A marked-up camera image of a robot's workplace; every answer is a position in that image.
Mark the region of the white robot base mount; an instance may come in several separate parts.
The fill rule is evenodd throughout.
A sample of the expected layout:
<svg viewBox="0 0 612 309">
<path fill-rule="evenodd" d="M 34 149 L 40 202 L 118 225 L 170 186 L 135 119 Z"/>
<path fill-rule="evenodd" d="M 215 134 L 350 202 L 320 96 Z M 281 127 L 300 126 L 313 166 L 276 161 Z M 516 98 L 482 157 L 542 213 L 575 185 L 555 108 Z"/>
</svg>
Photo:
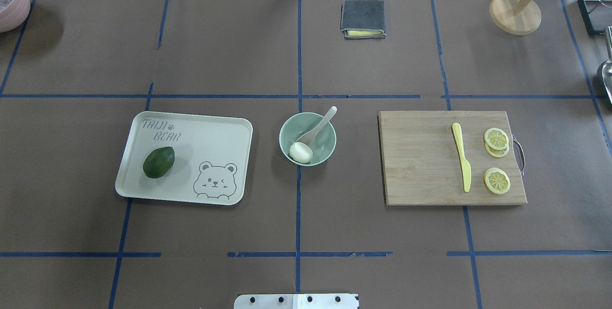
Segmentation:
<svg viewBox="0 0 612 309">
<path fill-rule="evenodd" d="M 359 309 L 358 294 L 243 294 L 238 296 L 234 309 Z"/>
</svg>

